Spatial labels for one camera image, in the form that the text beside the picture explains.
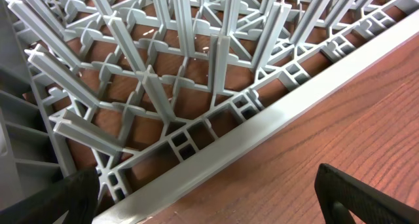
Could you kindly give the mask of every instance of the black object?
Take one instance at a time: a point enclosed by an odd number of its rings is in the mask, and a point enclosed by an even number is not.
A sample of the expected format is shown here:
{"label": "black object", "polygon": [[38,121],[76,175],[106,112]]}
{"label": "black object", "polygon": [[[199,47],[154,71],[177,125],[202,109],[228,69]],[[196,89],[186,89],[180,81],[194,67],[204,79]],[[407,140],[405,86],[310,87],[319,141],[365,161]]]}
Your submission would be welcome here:
{"label": "black object", "polygon": [[419,211],[328,165],[320,164],[314,185],[326,224],[419,223]]}
{"label": "black object", "polygon": [[63,223],[91,223],[98,203],[95,168],[81,170],[0,212],[0,223],[51,224],[68,211]]}

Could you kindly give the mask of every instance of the brown wooden surface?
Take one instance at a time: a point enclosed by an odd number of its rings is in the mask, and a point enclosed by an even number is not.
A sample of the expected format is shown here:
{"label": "brown wooden surface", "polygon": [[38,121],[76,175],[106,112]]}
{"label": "brown wooden surface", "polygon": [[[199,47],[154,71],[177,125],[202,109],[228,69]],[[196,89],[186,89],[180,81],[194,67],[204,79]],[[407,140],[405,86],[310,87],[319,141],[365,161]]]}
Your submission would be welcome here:
{"label": "brown wooden surface", "polygon": [[416,36],[147,224],[324,223],[321,162],[419,209],[418,64]]}

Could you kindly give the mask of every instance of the wood grain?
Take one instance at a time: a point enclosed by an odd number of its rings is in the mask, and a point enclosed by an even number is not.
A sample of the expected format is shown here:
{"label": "wood grain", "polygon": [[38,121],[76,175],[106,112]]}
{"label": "wood grain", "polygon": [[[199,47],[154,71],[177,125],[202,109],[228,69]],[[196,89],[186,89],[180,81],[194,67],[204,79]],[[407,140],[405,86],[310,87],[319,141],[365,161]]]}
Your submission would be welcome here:
{"label": "wood grain", "polygon": [[419,209],[419,36],[151,223],[324,223],[321,162]]}

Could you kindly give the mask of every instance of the gray plastic edge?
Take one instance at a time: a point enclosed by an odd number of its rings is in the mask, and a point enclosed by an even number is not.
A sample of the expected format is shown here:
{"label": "gray plastic edge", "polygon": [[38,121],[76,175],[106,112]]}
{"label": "gray plastic edge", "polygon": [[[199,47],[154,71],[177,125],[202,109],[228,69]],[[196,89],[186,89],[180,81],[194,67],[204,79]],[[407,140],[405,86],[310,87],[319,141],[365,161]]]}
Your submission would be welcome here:
{"label": "gray plastic edge", "polygon": [[241,124],[200,153],[94,218],[93,223],[137,223],[174,203],[322,99],[387,56],[418,32],[419,10]]}

